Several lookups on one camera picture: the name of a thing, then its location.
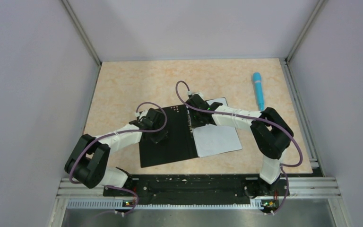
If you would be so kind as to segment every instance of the beige floor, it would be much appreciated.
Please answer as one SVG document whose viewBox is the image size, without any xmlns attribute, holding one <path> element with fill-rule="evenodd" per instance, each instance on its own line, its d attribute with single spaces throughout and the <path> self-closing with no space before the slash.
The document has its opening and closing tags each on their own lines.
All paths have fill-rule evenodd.
<svg viewBox="0 0 363 227">
<path fill-rule="evenodd" d="M 304 161 L 289 173 L 312 173 L 300 127 L 294 112 L 279 59 L 222 59 L 178 61 L 104 62 L 96 85 L 85 133 L 101 135 L 123 127 L 135 118 L 138 104 L 151 101 L 166 107 L 179 105 L 175 84 L 185 80 L 192 91 L 205 99 L 226 97 L 229 106 L 258 110 L 251 77 L 260 72 L 266 106 L 275 108 L 295 133 Z M 187 98 L 186 88 L 180 93 Z M 138 145 L 110 156 L 108 166 L 118 166 L 131 174 L 240 174 L 259 173 L 262 154 L 250 131 L 238 130 L 243 149 L 147 168 L 140 167 Z M 298 161 L 292 144 L 285 163 Z"/>
</svg>

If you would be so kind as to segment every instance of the blue pen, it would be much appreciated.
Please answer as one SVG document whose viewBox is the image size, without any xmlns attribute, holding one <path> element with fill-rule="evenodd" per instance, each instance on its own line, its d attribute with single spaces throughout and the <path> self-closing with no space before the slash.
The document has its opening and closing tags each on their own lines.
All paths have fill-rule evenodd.
<svg viewBox="0 0 363 227">
<path fill-rule="evenodd" d="M 255 85 L 255 93 L 257 94 L 257 102 L 259 110 L 263 111 L 265 108 L 265 102 L 264 102 L 264 95 L 262 94 L 261 75 L 259 74 L 259 72 L 254 72 L 252 80 L 254 81 Z"/>
</svg>

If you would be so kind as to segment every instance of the white paper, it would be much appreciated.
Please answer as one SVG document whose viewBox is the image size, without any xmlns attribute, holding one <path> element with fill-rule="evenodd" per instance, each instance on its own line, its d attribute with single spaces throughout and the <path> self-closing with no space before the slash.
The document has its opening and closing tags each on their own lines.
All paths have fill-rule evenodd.
<svg viewBox="0 0 363 227">
<path fill-rule="evenodd" d="M 213 102 L 223 103 L 223 105 L 227 106 L 225 98 L 208 101 L 210 105 Z M 207 157 L 242 149 L 237 131 L 233 127 L 208 124 L 193 129 L 193 136 L 198 157 Z"/>
</svg>

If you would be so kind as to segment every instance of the robotic arm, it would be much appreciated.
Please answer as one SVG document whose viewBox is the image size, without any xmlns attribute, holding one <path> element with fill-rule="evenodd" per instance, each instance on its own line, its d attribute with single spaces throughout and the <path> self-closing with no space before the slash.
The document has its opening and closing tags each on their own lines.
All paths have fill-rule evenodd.
<svg viewBox="0 0 363 227">
<path fill-rule="evenodd" d="M 259 150 L 264 155 L 262 169 L 260 171 L 260 185 L 265 187 L 265 191 L 273 188 L 280 177 L 280 163 L 285 149 L 290 145 L 290 139 L 278 128 L 268 129 L 268 124 L 244 118 L 256 117 L 272 121 L 292 136 L 292 130 L 280 117 L 276 110 L 267 108 L 265 111 L 245 111 L 222 106 L 221 103 L 209 105 L 203 100 L 200 94 L 190 94 L 186 103 L 196 109 L 215 111 L 215 113 L 203 113 L 189 108 L 191 125 L 193 128 L 201 127 L 206 124 L 227 125 L 243 130 L 251 130 Z M 97 185 L 113 185 L 123 187 L 128 175 L 117 168 L 106 168 L 108 158 L 116 151 L 141 140 L 151 140 L 158 143 L 166 138 L 167 131 L 161 130 L 155 133 L 143 133 L 140 130 L 159 129 L 164 124 L 164 113 L 155 109 L 143 111 L 138 120 L 129 122 L 123 128 L 113 131 L 112 136 L 103 138 L 85 152 L 85 148 L 96 138 L 88 134 L 80 137 L 77 145 L 71 153 L 65 165 L 65 171 L 70 174 L 76 160 L 81 156 L 78 164 L 73 171 L 73 177 L 84 184 L 87 188 L 94 188 Z"/>
<path fill-rule="evenodd" d="M 152 108 L 145 110 L 139 115 L 138 120 L 131 121 L 121 129 L 107 133 L 113 135 L 95 142 L 85 154 L 82 154 L 83 150 L 101 136 L 92 137 L 88 134 L 81 136 L 66 162 L 65 171 L 70 174 L 76 160 L 81 155 L 82 158 L 73 172 L 73 177 L 79 182 L 87 188 L 94 188 L 97 185 L 123 187 L 128 175 L 117 168 L 106 168 L 109 156 L 126 146 L 139 143 L 141 140 L 152 140 L 154 143 L 158 143 L 167 136 L 166 130 L 156 133 L 143 133 L 143 131 L 159 129 L 164 124 L 164 119 L 164 113 L 161 111 Z"/>
<path fill-rule="evenodd" d="M 268 124 L 261 121 L 254 121 L 239 116 L 248 116 L 267 119 L 272 121 L 292 136 L 293 131 L 285 123 L 282 117 L 273 108 L 268 107 L 264 111 L 246 111 L 223 106 L 221 103 L 209 105 L 203 100 L 201 93 L 190 94 L 186 103 L 200 110 L 210 110 L 217 113 L 203 113 L 194 109 L 189 109 L 191 125 L 193 128 L 206 124 L 226 125 L 243 130 L 251 130 L 259 150 L 264 155 L 262 168 L 259 174 L 261 180 L 268 190 L 278 181 L 280 177 L 280 163 L 283 159 L 285 149 L 290 145 L 290 139 L 278 128 L 272 126 L 268 129 Z"/>
</svg>

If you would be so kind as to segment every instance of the white wall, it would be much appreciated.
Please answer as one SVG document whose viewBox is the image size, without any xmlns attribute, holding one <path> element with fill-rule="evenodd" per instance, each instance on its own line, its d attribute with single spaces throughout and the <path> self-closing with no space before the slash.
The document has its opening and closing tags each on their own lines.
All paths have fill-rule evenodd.
<svg viewBox="0 0 363 227">
<path fill-rule="evenodd" d="M 329 1 L 291 66 L 323 169 L 363 226 L 363 1 Z"/>
<path fill-rule="evenodd" d="M 317 0 L 69 0 L 102 61 L 285 57 Z"/>
<path fill-rule="evenodd" d="M 58 0 L 0 0 L 0 226 L 45 226 L 97 67 Z"/>
</svg>

